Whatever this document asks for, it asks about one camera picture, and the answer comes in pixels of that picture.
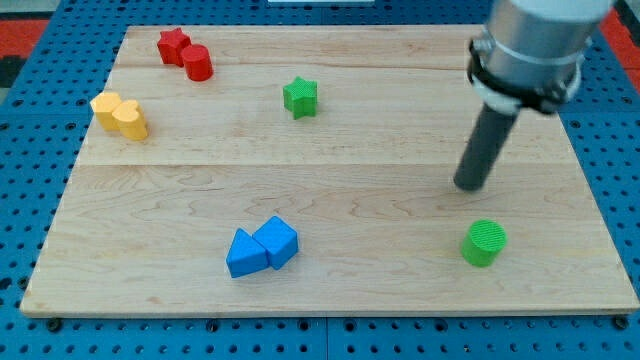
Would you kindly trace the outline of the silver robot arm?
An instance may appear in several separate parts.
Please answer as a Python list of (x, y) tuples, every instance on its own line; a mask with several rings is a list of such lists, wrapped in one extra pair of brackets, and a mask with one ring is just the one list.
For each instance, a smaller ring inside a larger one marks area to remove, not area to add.
[(469, 44), (467, 76), (491, 110), (553, 114), (581, 83), (584, 52), (612, 0), (496, 0)]

